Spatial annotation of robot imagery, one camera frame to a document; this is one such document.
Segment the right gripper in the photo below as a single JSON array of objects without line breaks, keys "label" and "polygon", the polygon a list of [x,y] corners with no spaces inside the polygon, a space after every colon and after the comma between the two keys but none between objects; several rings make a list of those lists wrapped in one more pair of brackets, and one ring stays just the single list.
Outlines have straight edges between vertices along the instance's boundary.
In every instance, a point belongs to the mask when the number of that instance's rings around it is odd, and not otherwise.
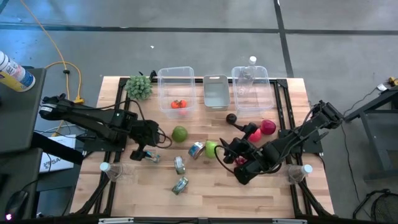
[{"label": "right gripper", "polygon": [[244,159],[249,158],[251,145],[247,140],[249,136],[254,134],[258,129],[257,125],[254,123],[243,126],[236,124],[235,127],[244,133],[243,139],[234,138],[230,143],[227,143],[224,139],[220,138],[221,145],[224,148],[223,162],[227,164],[232,164],[239,157],[243,157]]}]

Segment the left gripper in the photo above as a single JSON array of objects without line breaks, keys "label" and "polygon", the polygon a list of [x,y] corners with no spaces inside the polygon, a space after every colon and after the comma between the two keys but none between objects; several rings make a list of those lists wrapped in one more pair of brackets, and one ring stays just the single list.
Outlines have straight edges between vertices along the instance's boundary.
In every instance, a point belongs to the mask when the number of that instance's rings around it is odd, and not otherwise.
[{"label": "left gripper", "polygon": [[158,134],[159,124],[153,120],[137,120],[133,121],[129,130],[129,137],[139,146],[136,151],[132,151],[130,159],[141,161],[146,157],[146,146],[156,146],[160,137]]}]

